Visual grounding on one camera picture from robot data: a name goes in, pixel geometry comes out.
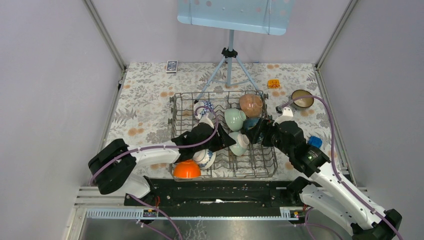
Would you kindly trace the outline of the pale green checkered bowl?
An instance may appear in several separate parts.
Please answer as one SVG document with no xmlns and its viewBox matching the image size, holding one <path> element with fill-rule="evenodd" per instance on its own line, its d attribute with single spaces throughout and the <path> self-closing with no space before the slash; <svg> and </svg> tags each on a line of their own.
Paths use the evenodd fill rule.
<svg viewBox="0 0 424 240">
<path fill-rule="evenodd" d="M 240 132 L 231 132 L 229 136 L 235 141 L 235 144 L 229 147 L 230 151 L 238 157 L 242 156 L 249 148 L 248 136 Z"/>
</svg>

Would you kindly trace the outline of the dark brown patterned bowl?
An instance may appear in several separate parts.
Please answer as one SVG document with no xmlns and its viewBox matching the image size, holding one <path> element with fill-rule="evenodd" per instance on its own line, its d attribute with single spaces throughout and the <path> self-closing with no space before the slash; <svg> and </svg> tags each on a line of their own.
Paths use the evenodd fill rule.
<svg viewBox="0 0 424 240">
<path fill-rule="evenodd" d="M 311 96 L 312 94 L 304 89 L 297 89 L 291 94 L 291 99 L 294 100 L 291 104 L 292 107 L 298 110 L 305 110 L 310 108 L 315 100 L 313 97 L 307 97 Z"/>
</svg>

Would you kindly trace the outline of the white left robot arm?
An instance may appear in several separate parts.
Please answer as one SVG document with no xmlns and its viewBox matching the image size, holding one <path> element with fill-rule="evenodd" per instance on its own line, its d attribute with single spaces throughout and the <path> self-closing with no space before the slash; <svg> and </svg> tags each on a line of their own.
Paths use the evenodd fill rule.
<svg viewBox="0 0 424 240">
<path fill-rule="evenodd" d="M 199 123 L 164 143 L 134 149 L 129 149 L 122 138 L 117 138 L 88 162 L 92 174 L 89 183 L 96 185 L 101 195 L 125 193 L 148 206 L 154 202 L 155 192 L 145 176 L 137 175 L 139 168 L 180 163 L 201 150 L 216 152 L 235 144 L 221 124 L 213 128 L 207 123 Z"/>
</svg>

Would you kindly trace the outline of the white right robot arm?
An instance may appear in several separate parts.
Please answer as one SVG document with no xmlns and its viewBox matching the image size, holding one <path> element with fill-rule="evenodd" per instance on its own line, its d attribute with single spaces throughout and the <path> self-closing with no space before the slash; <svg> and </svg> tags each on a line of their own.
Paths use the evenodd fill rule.
<svg viewBox="0 0 424 240">
<path fill-rule="evenodd" d="M 287 187 L 286 198 L 291 205 L 304 203 L 315 208 L 343 227 L 353 240 L 402 238 L 401 214 L 395 209 L 384 209 L 364 195 L 324 152 L 308 143 L 294 121 L 276 123 L 260 118 L 243 133 L 253 144 L 280 150 L 305 175 Z"/>
</svg>

